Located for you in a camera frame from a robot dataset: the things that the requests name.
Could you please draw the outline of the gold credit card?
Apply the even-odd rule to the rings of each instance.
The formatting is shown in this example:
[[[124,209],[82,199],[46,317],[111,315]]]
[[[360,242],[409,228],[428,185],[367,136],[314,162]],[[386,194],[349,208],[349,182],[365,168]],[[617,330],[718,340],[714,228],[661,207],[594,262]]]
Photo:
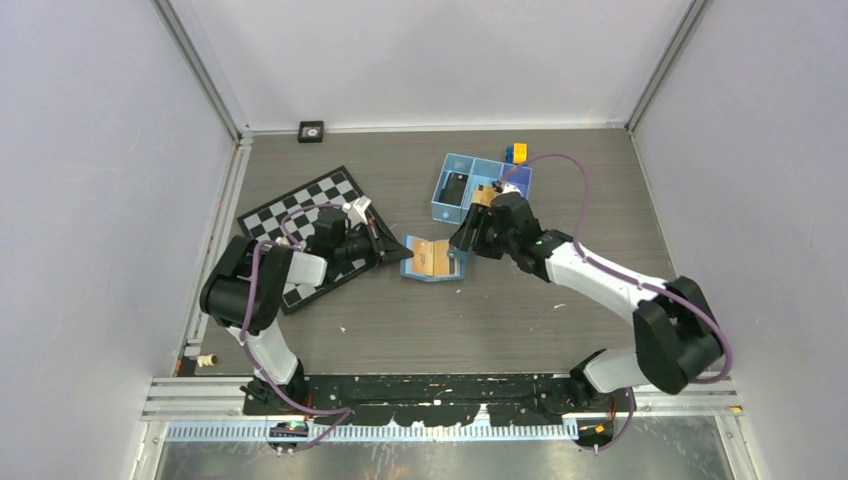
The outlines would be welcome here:
[[[446,277],[455,272],[453,259],[448,256],[447,240],[424,240],[411,238],[410,250],[413,251],[412,272],[428,277]]]

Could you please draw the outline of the light blue card holder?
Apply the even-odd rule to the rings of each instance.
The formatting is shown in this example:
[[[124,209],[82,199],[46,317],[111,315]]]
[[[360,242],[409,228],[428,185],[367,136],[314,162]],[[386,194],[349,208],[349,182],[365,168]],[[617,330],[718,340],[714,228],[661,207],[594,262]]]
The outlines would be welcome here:
[[[466,275],[464,260],[449,255],[448,239],[426,240],[406,235],[404,246],[413,256],[400,262],[400,276],[422,282],[463,280]]]

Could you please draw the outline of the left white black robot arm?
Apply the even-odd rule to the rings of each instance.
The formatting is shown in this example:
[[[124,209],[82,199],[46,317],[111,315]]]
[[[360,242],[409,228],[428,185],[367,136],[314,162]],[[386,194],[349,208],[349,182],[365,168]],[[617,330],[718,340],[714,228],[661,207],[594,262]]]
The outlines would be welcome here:
[[[233,238],[201,289],[199,306],[245,348],[268,400],[280,412],[298,412],[307,398],[302,363],[287,346],[277,317],[289,293],[322,294],[357,269],[412,258],[412,251],[367,210],[326,206],[302,247]]]

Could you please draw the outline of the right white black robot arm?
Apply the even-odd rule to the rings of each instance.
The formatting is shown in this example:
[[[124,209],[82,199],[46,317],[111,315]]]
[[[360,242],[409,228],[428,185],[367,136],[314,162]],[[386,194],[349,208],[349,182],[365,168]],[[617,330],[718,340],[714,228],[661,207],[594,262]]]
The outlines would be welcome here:
[[[703,383],[718,360],[732,364],[727,340],[699,285],[680,276],[672,281],[645,276],[593,255],[578,241],[542,228],[519,193],[475,204],[449,239],[452,254],[510,259],[525,273],[576,291],[627,321],[631,349],[601,349],[573,367],[570,395],[584,410],[596,410],[611,393],[652,385],[674,395]]]

